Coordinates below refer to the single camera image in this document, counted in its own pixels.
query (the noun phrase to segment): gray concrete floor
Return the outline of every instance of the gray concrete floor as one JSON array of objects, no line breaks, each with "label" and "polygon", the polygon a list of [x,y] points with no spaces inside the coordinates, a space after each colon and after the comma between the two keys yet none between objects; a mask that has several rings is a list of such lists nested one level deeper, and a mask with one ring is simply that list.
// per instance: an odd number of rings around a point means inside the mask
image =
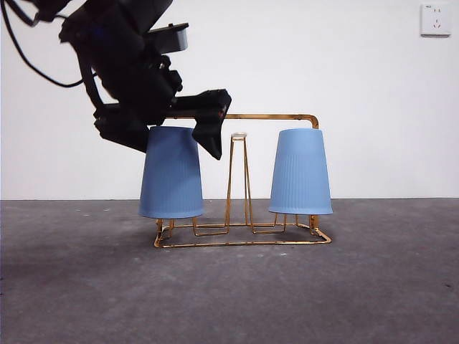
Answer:
[{"label": "gray concrete floor", "polygon": [[459,343],[459,199],[336,200],[304,247],[154,249],[137,206],[1,203],[2,343]]}]

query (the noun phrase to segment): upside-down cup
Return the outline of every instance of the upside-down cup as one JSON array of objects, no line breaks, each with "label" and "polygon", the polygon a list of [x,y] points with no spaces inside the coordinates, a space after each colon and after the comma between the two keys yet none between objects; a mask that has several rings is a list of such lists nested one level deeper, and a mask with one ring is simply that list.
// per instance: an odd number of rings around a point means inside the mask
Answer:
[{"label": "upside-down cup", "polygon": [[204,212],[197,142],[191,128],[150,129],[139,214],[185,219]]},{"label": "upside-down cup", "polygon": [[319,129],[279,133],[269,211],[280,214],[332,214],[330,186]]}]

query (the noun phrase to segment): black robotic arm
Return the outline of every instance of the black robotic arm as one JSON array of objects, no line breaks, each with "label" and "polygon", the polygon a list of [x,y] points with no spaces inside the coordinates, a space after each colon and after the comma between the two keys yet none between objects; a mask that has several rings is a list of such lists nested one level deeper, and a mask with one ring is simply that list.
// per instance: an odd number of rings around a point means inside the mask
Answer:
[{"label": "black robotic arm", "polygon": [[[0,1],[3,10],[6,1],[22,17],[14,0]],[[51,22],[70,2],[28,1],[38,8],[32,25],[40,20]],[[188,24],[150,31],[171,2],[88,0],[66,18],[60,39],[69,42],[78,56],[82,80],[96,108],[95,126],[103,138],[145,152],[147,125],[161,125],[167,117],[194,117],[194,139],[220,159],[221,127],[231,97],[226,90],[176,97],[182,80],[177,71],[169,69],[171,62],[164,54],[186,49]],[[102,102],[93,71],[119,103]]]}]

